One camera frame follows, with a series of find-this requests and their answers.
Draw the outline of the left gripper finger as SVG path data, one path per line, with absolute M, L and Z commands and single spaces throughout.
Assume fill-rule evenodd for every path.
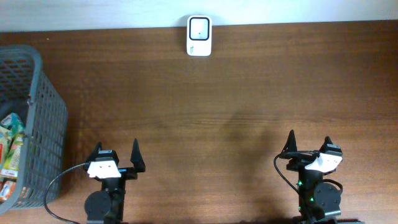
M 142 158 L 142 154 L 139 150 L 139 143 L 138 143 L 137 139 L 135 139 L 133 142 L 130 161 L 133 164 L 136 172 L 145 172 L 146 171 L 146 165 Z
M 87 158 L 86 162 L 93 162 L 96 159 L 101 148 L 102 148 L 102 143 L 98 142 L 96 147 L 94 148 L 93 152 Z

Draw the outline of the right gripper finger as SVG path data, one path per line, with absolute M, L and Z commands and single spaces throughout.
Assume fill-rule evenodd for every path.
M 290 130 L 287 141 L 285 146 L 282 148 L 281 153 L 282 154 L 293 154 L 293 153 L 297 153 L 297 143 L 296 143 L 296 139 L 295 139 L 295 133 L 294 130 Z
M 325 137 L 324 143 L 320 148 L 320 152 L 334 151 L 334 144 L 332 143 L 329 136 Z

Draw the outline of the green juice carton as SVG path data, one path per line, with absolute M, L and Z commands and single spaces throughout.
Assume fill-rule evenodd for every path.
M 6 156 L 4 166 L 1 169 L 1 175 L 3 177 L 17 179 L 20 154 L 23 145 L 24 145 L 24 135 L 22 133 L 19 133 L 15 136 L 11 144 L 11 148 Z

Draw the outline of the teal tissue pack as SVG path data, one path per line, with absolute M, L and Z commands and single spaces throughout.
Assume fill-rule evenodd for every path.
M 1 126 L 10 130 L 13 135 L 23 133 L 25 130 L 24 124 L 16 113 L 10 113 L 2 121 Z

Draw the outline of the orange tissue pack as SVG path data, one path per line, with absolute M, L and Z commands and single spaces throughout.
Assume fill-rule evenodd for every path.
M 7 180 L 2 185 L 0 200 L 1 202 L 5 202 L 7 199 L 10 198 L 14 189 L 16 187 L 16 182 L 12 180 Z

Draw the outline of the yellow snack bag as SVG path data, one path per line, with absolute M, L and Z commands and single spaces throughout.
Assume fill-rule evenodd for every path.
M 6 156 L 9 152 L 10 143 L 12 142 L 12 132 L 4 127 L 1 127 L 1 167 L 3 167 Z

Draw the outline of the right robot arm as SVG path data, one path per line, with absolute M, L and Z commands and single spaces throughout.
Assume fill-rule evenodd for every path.
M 343 186 L 324 176 L 335 172 L 343 160 L 341 148 L 327 136 L 319 150 L 299 151 L 291 130 L 281 153 L 274 158 L 274 167 L 278 159 L 287 159 L 286 169 L 298 173 L 297 183 L 288 183 L 298 194 L 300 212 L 292 222 L 336 223 L 336 217 L 341 214 Z

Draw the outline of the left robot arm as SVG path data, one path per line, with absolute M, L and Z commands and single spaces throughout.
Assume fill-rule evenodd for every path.
M 119 168 L 119 158 L 114 150 L 104 150 L 99 142 L 86 160 L 83 169 L 89 177 L 101 183 L 99 191 L 85 200 L 88 223 L 122 223 L 126 181 L 136 180 L 146 165 L 139 150 L 138 140 L 132 145 L 131 167 Z

